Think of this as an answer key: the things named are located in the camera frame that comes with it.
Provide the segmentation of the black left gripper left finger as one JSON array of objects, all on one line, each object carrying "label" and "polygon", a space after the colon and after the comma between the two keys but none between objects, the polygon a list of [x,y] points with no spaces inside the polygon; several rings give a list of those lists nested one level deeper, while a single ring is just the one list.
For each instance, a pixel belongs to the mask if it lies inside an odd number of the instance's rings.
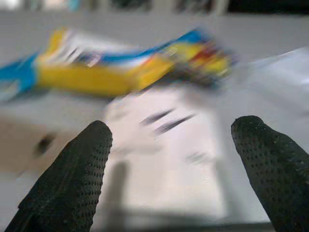
[{"label": "black left gripper left finger", "polygon": [[111,147],[110,128],[90,123],[38,178],[5,231],[90,231]]}]

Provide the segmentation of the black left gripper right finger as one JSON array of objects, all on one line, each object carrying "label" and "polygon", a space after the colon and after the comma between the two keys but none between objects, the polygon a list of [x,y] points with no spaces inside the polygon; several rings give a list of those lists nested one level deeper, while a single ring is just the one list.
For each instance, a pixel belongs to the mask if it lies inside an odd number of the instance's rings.
[{"label": "black left gripper right finger", "polygon": [[275,231],[309,230],[309,155],[257,116],[241,116],[231,136],[252,189]]}]

